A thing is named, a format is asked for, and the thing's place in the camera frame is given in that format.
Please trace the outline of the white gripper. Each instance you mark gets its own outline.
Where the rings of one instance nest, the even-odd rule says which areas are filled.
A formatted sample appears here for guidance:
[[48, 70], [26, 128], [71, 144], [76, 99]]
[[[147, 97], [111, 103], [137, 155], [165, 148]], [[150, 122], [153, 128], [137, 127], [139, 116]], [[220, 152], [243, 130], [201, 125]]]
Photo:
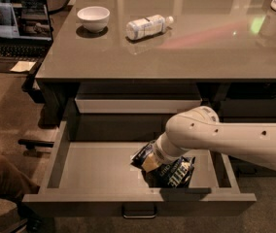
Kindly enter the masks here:
[[157, 169], [161, 163], [170, 164], [188, 152], [175, 146], [166, 133], [161, 134], [154, 143], [153, 153], [150, 153], [142, 164], [142, 168], [147, 172]]

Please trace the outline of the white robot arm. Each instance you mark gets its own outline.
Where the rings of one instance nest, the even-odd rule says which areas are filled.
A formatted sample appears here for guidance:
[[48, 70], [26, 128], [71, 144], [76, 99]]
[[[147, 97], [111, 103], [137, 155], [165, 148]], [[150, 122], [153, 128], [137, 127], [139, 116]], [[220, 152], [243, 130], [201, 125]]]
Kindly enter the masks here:
[[210, 150], [276, 171], [276, 123], [223, 123], [200, 106], [168, 119], [142, 167], [150, 172], [190, 150]]

